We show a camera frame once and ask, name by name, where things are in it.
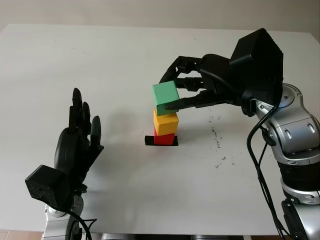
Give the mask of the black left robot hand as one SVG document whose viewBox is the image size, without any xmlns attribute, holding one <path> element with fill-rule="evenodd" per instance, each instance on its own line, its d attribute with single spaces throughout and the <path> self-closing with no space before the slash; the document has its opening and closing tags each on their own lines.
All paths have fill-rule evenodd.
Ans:
<svg viewBox="0 0 320 240">
<path fill-rule="evenodd" d="M 82 101 L 80 90 L 74 88 L 68 127 L 59 136 L 54 156 L 54 168 L 67 175 L 72 190 L 87 191 L 83 182 L 104 149 L 101 136 L 100 117 L 91 118 L 89 104 Z"/>
</svg>

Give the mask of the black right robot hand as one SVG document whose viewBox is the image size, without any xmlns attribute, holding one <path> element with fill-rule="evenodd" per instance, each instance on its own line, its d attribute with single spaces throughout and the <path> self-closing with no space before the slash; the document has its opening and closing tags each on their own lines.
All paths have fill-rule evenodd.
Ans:
<svg viewBox="0 0 320 240">
<path fill-rule="evenodd" d="M 160 82 L 173 81 L 176 88 L 200 93 L 164 104 L 165 110 L 204 108 L 220 104 L 241 105 L 242 90 L 231 83 L 229 59 L 216 54 L 202 58 L 179 56 L 167 69 Z"/>
</svg>

